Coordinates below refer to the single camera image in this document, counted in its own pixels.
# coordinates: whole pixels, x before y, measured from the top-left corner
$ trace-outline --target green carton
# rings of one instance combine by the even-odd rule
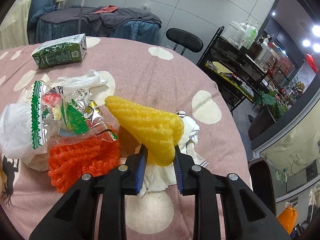
[[[33,53],[32,57],[40,69],[60,64],[81,62],[87,52],[85,34],[78,34],[46,41]]]

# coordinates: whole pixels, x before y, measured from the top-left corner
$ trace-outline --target chair backrest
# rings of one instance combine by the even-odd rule
[[[198,53],[203,48],[203,42],[194,34],[176,28],[167,30],[165,36],[176,44],[179,44],[192,52]]]

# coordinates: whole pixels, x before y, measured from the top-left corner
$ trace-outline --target brown bottle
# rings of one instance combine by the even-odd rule
[[[259,41],[254,41],[252,43],[251,47],[249,48],[247,55],[252,60],[255,60],[257,58],[257,56],[260,54],[260,52],[262,51],[262,49],[263,49],[262,43],[263,43],[263,38],[260,38]]]

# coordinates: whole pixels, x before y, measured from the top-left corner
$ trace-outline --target beige curtain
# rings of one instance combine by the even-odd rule
[[[0,50],[28,45],[27,22],[31,0],[16,0],[0,25]]]

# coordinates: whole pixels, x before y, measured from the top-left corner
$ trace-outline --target red lantern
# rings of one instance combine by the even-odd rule
[[[315,73],[318,73],[317,65],[310,54],[307,54],[306,60]]]

